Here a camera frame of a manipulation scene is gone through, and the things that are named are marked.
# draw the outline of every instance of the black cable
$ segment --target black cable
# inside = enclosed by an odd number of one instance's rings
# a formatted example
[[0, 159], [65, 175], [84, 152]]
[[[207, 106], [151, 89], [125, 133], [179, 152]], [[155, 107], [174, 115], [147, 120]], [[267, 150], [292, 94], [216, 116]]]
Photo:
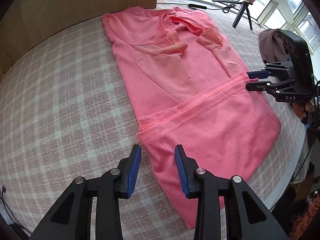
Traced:
[[[297, 178], [297, 176], [298, 176], [298, 174], [300, 173], [303, 165], [306, 163], [306, 160], [307, 160], [307, 158], [308, 158], [308, 156], [309, 156], [309, 153], [310, 153], [310, 151], [311, 151], [311, 148], [312, 148], [312, 146], [314, 145], [315, 142], [316, 142], [316, 141], [313, 141], [310, 149], [308, 150], [308, 153], [307, 153], [306, 157], [304, 158], [304, 161], [303, 161], [300, 169], [298, 170], [296, 176], [293, 177], [293, 180], [288, 184], [288, 186], [287, 186], [286, 190], [283, 192], [282, 196], [287, 192], [288, 188], [292, 185], [292, 183], [293, 183], [293, 182], [295, 181], [295, 179]], [[278, 201], [269, 209], [270, 211], [272, 211], [272, 209], [279, 203], [279, 201], [280, 201], [281, 198], [282, 198], [282, 197], [280, 197], [280, 198], [278, 199]]]
[[[235, 8], [236, 7], [236, 3], [239, 2], [240, 0], [235, 1], [234, 3], [225, 6], [224, 8], [217, 8], [217, 9], [211, 9], [208, 8], [208, 10], [212, 10], [212, 11], [216, 11], [216, 10], [222, 10], [223, 13], [228, 13], [230, 11], [231, 8]], [[184, 4], [184, 3], [164, 3], [164, 2], [157, 2], [157, 4], [174, 4], [174, 5], [184, 5], [184, 6], [188, 6], [188, 4]]]
[[310, 149], [308, 150], [308, 153], [307, 153], [306, 157], [304, 158], [304, 161], [303, 161], [303, 163], [302, 163], [302, 165], [301, 165], [300, 169], [298, 170], [298, 172], [297, 172], [296, 176], [294, 176], [294, 177], [293, 177], [293, 181], [289, 184], [289, 186], [290, 186], [290, 185], [291, 185], [291, 184], [296, 180], [296, 178], [297, 178], [297, 176], [299, 175], [299, 172], [301, 171], [301, 169], [302, 169], [303, 165], [306, 163], [306, 160], [307, 160], [307, 158], [308, 158], [308, 156], [309, 156], [309, 153], [310, 153], [310, 150], [311, 150], [311, 148], [312, 148], [313, 144], [311, 145]]
[[318, 95], [318, 85], [320, 84], [320, 81], [318, 81], [317, 83], [316, 83], [316, 96], [317, 96], [317, 105], [316, 105], [316, 101], [314, 100], [314, 104], [315, 104], [315, 109], [316, 109], [316, 111], [318, 112], [318, 114], [320, 115], [320, 113], [319, 113], [319, 95]]
[[26, 230], [26, 231], [31, 235], [31, 232], [30, 232], [28, 229], [26, 229], [26, 228], [15, 218], [15, 216], [13, 215], [10, 207], [9, 207], [8, 204], [4, 201], [3, 194], [4, 194], [5, 191], [6, 191], [6, 186], [3, 185], [3, 186], [2, 186], [2, 192], [1, 192], [1, 197], [0, 197], [0, 199], [2, 200], [2, 203], [3, 203], [3, 206], [4, 206], [5, 211], [7, 212], [8, 216], [10, 217], [10, 219], [11, 219], [13, 222], [16, 221], [16, 223], [20, 226], [21, 229]]
[[167, 2], [157, 2], [157, 4], [175, 4], [175, 5], [185, 5], [185, 6], [188, 6], [187, 4], [184, 4], [184, 3], [167, 3]]

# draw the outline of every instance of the metal screw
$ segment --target metal screw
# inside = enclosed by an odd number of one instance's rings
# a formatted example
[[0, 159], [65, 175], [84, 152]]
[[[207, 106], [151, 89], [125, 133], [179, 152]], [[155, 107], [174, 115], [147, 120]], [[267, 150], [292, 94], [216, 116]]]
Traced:
[[118, 174], [120, 173], [120, 170], [119, 170], [119, 169], [112, 169], [112, 170], [110, 171], [110, 173], [111, 173], [112, 175], [118, 175]]
[[196, 173], [205, 174], [205, 169], [204, 168], [198, 168], [198, 169], [196, 169]]
[[236, 183], [239, 183], [239, 182], [242, 181], [241, 177], [239, 177], [239, 176], [234, 176], [232, 179], [233, 179], [233, 181], [236, 182]]
[[75, 178], [75, 183], [76, 184], [81, 184], [84, 181], [83, 177], [76, 177]]

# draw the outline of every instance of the stitched seam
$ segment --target stitched seam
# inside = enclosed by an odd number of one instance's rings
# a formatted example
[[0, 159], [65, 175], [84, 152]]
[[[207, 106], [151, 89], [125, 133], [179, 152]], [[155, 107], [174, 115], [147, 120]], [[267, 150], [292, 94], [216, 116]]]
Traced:
[[163, 123], [163, 122], [167, 122], [167, 121], [170, 121], [171, 119], [177, 117], [178, 115], [182, 114], [183, 112], [193, 108], [194, 106], [198, 105], [199, 103], [201, 103], [202, 101], [206, 100], [207, 98], [215, 95], [216, 93], [218, 93], [219, 91], [223, 90], [224, 88], [228, 87], [229, 85], [232, 85], [233, 83], [243, 79], [246, 75], [242, 75], [230, 82], [228, 82], [227, 84], [224, 84], [223, 86], [220, 86], [218, 88], [216, 88], [215, 90], [203, 95], [202, 97], [200, 97], [199, 99], [197, 99], [196, 101], [192, 102], [190, 105], [186, 106], [185, 108], [183, 108], [182, 110], [180, 110], [179, 112], [177, 112], [176, 114], [166, 118], [165, 120], [161, 121], [161, 122], [154, 122], [154, 123], [151, 123], [151, 124], [147, 124], [147, 125], [142, 125], [139, 127], [140, 131], [144, 131], [148, 128], [151, 128], [152, 126], [154, 125], [157, 125], [159, 123]]
[[[238, 91], [236, 91], [236, 92], [232, 93], [229, 97], [233, 96], [234, 94], [236, 94], [236, 93], [240, 92], [240, 91], [241, 91], [241, 90], [243, 90], [243, 89], [244, 89], [244, 88], [242, 88], [242, 89], [240, 89], [240, 90], [238, 90]], [[196, 118], [198, 115], [200, 115], [200, 114], [202, 114], [203, 112], [207, 111], [207, 110], [208, 110], [208, 109], [210, 109], [211, 107], [213, 107], [213, 106], [215, 106], [215, 105], [217, 105], [217, 104], [219, 104], [219, 103], [223, 102], [224, 100], [228, 99], [229, 97], [224, 98], [223, 100], [221, 100], [221, 101], [219, 101], [219, 102], [215, 103], [214, 105], [212, 105], [212, 106], [208, 107], [207, 109], [204, 109], [202, 112], [200, 112], [200, 113], [199, 113], [199, 114], [197, 114], [196, 116], [192, 117], [190, 120], [186, 121], [185, 123], [183, 123], [183, 124], [179, 125], [178, 127], [174, 128], [174, 129], [172, 129], [172, 130], [170, 130], [170, 131], [166, 132], [165, 134], [161, 135], [159, 138], [155, 139], [154, 141], [152, 141], [152, 142], [150, 142], [150, 143], [148, 143], [148, 144], [144, 144], [144, 146], [147, 146], [147, 145], [149, 145], [149, 144], [151, 144], [151, 143], [154, 143], [155, 141], [159, 140], [161, 137], [165, 136], [167, 133], [170, 133], [170, 132], [172, 132], [172, 131], [176, 130], [177, 128], [181, 127], [182, 125], [184, 125], [184, 124], [186, 124], [187, 122], [191, 121], [192, 119]]]

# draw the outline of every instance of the bed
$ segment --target bed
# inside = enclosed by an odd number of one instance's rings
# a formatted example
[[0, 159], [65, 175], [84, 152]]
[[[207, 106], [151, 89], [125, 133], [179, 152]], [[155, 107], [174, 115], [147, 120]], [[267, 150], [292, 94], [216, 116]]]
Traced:
[[[263, 29], [253, 24], [251, 31], [246, 19], [234, 29], [235, 14], [206, 12], [248, 68], [260, 70], [258, 33]], [[289, 104], [265, 96], [281, 121], [281, 133], [248, 184], [271, 208], [296, 167], [305, 127]], [[132, 145], [138, 143], [137, 132], [112, 43], [100, 17], [55, 34], [22, 56], [0, 85], [0, 185], [7, 187], [8, 205], [33, 231], [75, 177], [101, 176], [127, 157]], [[130, 200], [119, 202], [125, 240], [193, 238], [194, 231], [186, 227], [161, 190], [145, 152], [135, 193]], [[223, 239], [224, 209], [221, 231]]]

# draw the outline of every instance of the black device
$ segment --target black device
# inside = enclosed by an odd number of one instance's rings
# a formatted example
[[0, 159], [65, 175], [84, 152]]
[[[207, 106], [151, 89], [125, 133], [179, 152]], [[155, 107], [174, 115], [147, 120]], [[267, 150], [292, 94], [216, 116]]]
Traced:
[[134, 145], [130, 156], [101, 177], [77, 177], [49, 209], [30, 240], [90, 240], [92, 198], [97, 197], [96, 239], [123, 240], [119, 198], [134, 191], [141, 148]]
[[277, 77], [280, 81], [249, 81], [248, 91], [265, 91], [277, 102], [309, 102], [318, 95], [308, 45], [304, 39], [288, 30], [277, 30], [291, 61], [266, 63], [261, 71], [247, 72], [250, 79]]
[[194, 240], [220, 240], [219, 196], [224, 197], [227, 240], [288, 240], [287, 235], [260, 198], [240, 177], [225, 179], [199, 168], [182, 145], [175, 161], [186, 198], [198, 199]]

